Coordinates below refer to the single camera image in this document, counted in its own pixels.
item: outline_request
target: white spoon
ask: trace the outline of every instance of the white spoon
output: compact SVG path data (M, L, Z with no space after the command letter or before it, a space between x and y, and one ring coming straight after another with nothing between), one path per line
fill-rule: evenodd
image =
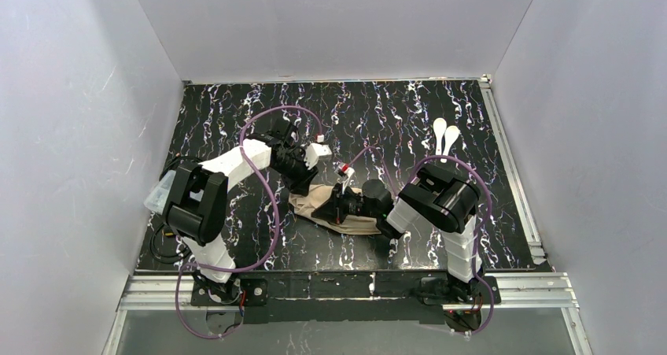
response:
M449 127L447 127L447 129L444 131L444 152L442 152L443 156L449 155L449 150L451 149L451 146L454 144L454 142L456 142L456 139L459 138L460 134L461 131L455 125L450 125ZM447 160L441 158L440 162L447 162Z
M442 117L438 117L433 122L433 133L436 135L436 155L442 153L442 136L447 129L447 121Z

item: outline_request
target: marble surface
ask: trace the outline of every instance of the marble surface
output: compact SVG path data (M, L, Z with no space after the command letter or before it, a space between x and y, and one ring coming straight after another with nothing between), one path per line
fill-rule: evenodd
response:
M483 228L480 249L485 266L533 267L477 81L187 86L167 159L177 153L202 159L217 157L238 144L238 132L247 119L277 105L302 105L318 114L335 161L350 161L365 146L383 149L391 175L384 175L375 155L365 153L354 164L353 186L358 187L377 177L385 183L387 178L394 178L402 187L412 166L424 156L435 154L433 121L443 117L448 125L456 125L461 135L450 154L472 165L492 193L492 220ZM316 130L307 115L284 111L258 120L256 129L265 130L281 115L295 118L306 138ZM439 165L463 173L451 162ZM393 241L381 235L340 235L294 216L278 173L267 170L264 175L278 198L282 218L278 247L264 269L446 269L444 242L440 232L430 225ZM313 183L334 184L336 180L330 163L320 167ZM271 240L273 215L267 193L256 178L250 177L230 192L229 202L231 214L222 236L238 266L252 264L265 254ZM158 224L155 218L148 224L138 269L176 270L177 265L159 264L149 255L147 241ZM182 246L162 236L156 242L163 253Z

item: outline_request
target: towel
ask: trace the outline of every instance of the towel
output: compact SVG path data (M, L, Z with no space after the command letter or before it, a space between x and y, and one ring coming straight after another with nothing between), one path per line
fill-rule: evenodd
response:
M311 217L313 211L329 199L333 188L333 186L312 184L308 196L289 194L289 203L294 207L294 213L297 215L338 233L344 235L379 235L380 231L375 227L375 219L370 217L348 215L345 217L345 221L338 225ZM361 192L359 188L352 188L352 190L356 193Z

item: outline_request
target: gray wall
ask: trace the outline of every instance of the gray wall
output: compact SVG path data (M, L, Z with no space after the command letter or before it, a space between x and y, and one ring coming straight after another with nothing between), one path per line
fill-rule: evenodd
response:
M666 39L666 0L534 0L493 83L596 353L667 346Z
M480 76L531 0L139 0L183 80Z
M182 88L137 0L0 0L0 353L100 353Z

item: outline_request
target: gray floor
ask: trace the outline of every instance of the gray floor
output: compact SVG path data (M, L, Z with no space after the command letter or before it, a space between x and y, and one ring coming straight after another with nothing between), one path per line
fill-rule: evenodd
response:
M186 312L206 332L201 311ZM231 315L209 319L224 329ZM288 322L245 325L224 341L188 333L173 311L130 311L119 354L574 354L561 309L497 309L488 328L468 342L444 326L408 321Z

